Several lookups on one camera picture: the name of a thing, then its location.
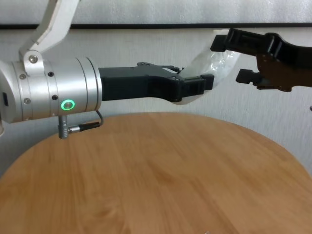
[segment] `wooden table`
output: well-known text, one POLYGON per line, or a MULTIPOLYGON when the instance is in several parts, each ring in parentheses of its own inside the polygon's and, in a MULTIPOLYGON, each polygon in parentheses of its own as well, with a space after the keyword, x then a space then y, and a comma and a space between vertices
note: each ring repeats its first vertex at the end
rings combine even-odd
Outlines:
POLYGON ((208 117, 110 117, 0 180, 0 234, 312 234, 312 180, 281 146, 208 117))

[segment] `transparent plastic film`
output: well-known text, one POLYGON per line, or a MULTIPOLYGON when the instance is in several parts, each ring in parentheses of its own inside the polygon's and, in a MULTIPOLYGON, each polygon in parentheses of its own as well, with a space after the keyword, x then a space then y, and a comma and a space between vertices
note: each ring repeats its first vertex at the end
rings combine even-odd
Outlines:
MULTIPOLYGON (((214 75, 214 85, 215 88, 225 77, 229 75, 231 70, 234 68, 240 53, 233 51, 225 52, 212 52, 210 46, 213 43, 216 35, 226 35, 228 30, 214 30, 211 39, 208 41, 205 49, 200 52, 181 72, 180 76, 184 79, 196 78, 204 74, 214 75)), ((185 97, 181 102, 176 104, 187 104, 194 101, 203 95, 197 95, 192 97, 185 97)))

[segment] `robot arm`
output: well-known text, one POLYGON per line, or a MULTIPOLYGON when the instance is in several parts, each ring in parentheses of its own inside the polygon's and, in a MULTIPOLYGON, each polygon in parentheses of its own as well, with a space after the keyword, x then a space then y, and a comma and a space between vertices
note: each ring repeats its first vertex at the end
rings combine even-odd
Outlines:
POLYGON ((231 29, 225 36, 215 37, 211 50, 231 50, 256 56, 258 70, 241 69, 236 81, 253 83, 257 89, 290 92, 294 86, 312 87, 312 47, 285 42, 276 33, 260 35, 231 29))
POLYGON ((183 79, 180 69, 173 66, 139 63, 131 68, 98 68, 90 58, 44 60, 42 52, 66 36, 78 3, 50 0, 42 24, 19 50, 20 61, 0 61, 4 121, 58 116, 59 137, 67 138, 70 133, 100 126, 98 122, 68 126, 67 115, 97 111, 102 100, 156 97, 179 102, 212 89, 213 76, 183 79))

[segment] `green led ring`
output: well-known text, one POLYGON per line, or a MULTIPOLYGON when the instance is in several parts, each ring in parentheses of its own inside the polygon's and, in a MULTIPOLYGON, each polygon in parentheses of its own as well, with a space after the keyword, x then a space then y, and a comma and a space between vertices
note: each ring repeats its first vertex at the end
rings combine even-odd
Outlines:
POLYGON ((75 107, 75 102, 74 102, 73 100, 67 99, 67 100, 63 101, 62 104, 61 104, 60 106, 61 106, 61 108, 62 108, 63 110, 65 110, 65 111, 70 111, 70 110, 72 110, 72 109, 75 107), (66 108, 65 108, 65 104, 68 103, 68 102, 70 102, 73 106, 72 106, 71 108, 69 108, 69 109, 66 109, 66 108))

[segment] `bolt head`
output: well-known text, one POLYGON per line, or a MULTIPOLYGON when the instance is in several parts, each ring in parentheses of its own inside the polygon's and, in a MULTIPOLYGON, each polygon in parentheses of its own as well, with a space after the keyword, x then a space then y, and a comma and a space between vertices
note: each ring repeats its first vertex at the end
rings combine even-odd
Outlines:
POLYGON ((31 102, 31 100, 29 99, 29 98, 25 98, 24 99, 24 103, 27 105, 27 104, 29 104, 31 102))
POLYGON ((38 57, 36 55, 31 55, 31 56, 29 56, 29 61, 31 63, 36 63, 36 62, 38 62, 38 57))
POLYGON ((20 79, 26 79, 26 75, 25 74, 20 74, 19 78, 20 79))

